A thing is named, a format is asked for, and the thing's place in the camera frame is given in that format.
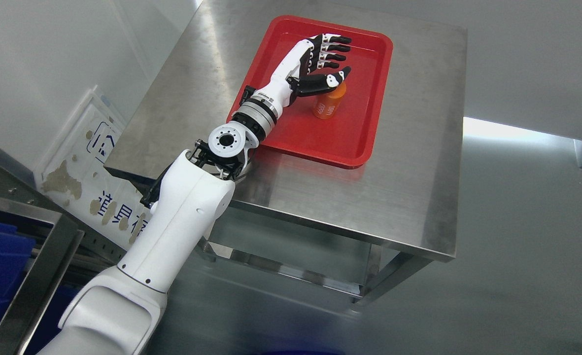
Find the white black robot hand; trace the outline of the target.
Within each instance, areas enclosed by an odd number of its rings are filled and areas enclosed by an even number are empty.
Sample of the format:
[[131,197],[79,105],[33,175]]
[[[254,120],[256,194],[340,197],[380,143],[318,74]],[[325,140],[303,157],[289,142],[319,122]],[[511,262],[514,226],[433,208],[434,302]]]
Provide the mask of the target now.
[[300,40],[275,68],[269,83],[255,90],[253,98],[282,112],[297,97],[333,92],[351,72],[350,67],[340,67],[351,43],[349,37],[330,33]]

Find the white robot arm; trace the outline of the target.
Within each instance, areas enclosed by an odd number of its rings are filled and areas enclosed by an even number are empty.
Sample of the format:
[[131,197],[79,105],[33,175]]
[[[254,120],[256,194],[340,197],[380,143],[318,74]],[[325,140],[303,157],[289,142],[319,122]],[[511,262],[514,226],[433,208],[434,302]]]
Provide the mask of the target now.
[[119,263],[90,280],[63,313],[60,332],[41,355],[139,355],[167,307],[168,292],[200,238],[227,209],[235,175],[226,180],[202,169],[208,161],[246,162],[268,135],[291,90],[273,83],[246,89],[229,123],[215,128],[199,155],[183,151],[164,173],[152,218]]

